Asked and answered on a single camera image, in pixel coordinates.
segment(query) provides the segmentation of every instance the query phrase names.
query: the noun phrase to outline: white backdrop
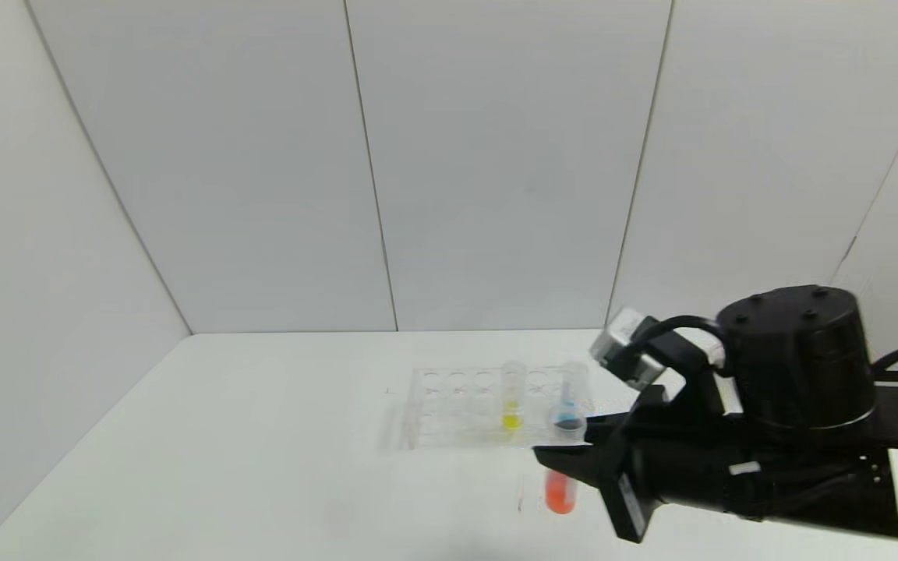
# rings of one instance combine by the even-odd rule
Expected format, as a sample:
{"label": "white backdrop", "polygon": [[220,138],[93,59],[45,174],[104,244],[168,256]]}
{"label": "white backdrop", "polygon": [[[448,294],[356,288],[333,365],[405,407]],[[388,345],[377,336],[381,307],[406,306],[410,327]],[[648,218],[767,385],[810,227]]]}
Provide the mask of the white backdrop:
{"label": "white backdrop", "polygon": [[829,281],[898,149],[887,0],[32,3],[195,331],[713,313]]}

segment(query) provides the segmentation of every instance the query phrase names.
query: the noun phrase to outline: white table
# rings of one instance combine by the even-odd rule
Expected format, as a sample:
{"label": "white table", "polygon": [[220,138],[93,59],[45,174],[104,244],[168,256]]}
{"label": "white table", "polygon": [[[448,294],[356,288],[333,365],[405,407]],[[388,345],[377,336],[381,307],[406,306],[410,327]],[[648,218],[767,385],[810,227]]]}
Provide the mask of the white table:
{"label": "white table", "polygon": [[[546,510],[530,451],[399,450],[414,367],[587,362],[594,336],[196,335],[2,525],[0,561],[898,559],[897,541],[678,506],[635,545],[594,489]],[[633,398],[591,381],[609,411]]]}

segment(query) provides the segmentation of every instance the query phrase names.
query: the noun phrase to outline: yellow liquid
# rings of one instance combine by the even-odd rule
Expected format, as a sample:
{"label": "yellow liquid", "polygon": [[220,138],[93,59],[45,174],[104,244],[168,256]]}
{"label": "yellow liquid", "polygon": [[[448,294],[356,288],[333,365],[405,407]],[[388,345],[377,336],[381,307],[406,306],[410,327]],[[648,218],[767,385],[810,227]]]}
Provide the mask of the yellow liquid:
{"label": "yellow liquid", "polygon": [[518,411],[518,404],[505,404],[505,412],[501,415],[501,424],[505,425],[508,430],[517,430],[521,428],[521,413]]}

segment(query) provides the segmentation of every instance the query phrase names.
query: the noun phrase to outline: white label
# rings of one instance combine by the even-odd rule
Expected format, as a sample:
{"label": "white label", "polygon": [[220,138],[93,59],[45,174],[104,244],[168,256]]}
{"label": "white label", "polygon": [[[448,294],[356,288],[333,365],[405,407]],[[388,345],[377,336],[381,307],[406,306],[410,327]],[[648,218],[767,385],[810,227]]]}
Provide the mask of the white label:
{"label": "white label", "polygon": [[759,471],[760,464],[755,461],[734,463],[734,465],[730,466],[730,475],[741,475],[741,473],[758,473]]}
{"label": "white label", "polygon": [[626,501],[626,510],[630,511],[630,520],[633,521],[637,536],[642,536],[646,522],[642,519],[642,509],[639,508],[639,501],[635,498],[633,483],[630,483],[630,478],[625,474],[619,478],[619,490],[623,493],[623,501]]}

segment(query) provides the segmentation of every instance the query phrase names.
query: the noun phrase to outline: test tube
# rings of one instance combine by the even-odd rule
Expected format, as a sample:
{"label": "test tube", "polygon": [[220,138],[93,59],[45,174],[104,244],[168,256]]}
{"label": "test tube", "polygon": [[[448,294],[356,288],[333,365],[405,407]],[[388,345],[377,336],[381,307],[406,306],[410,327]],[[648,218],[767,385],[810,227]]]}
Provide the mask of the test tube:
{"label": "test tube", "polygon": [[546,469],[546,506],[556,514],[567,514],[577,503],[577,480]]}
{"label": "test tube", "polygon": [[508,430],[521,428],[521,404],[525,401],[525,365],[505,362],[501,367],[501,424]]}
{"label": "test tube", "polygon": [[562,440],[582,440],[587,419],[581,408],[581,396],[588,383],[588,367],[581,362],[567,362],[560,367],[563,373],[560,399],[550,408],[553,434]]}

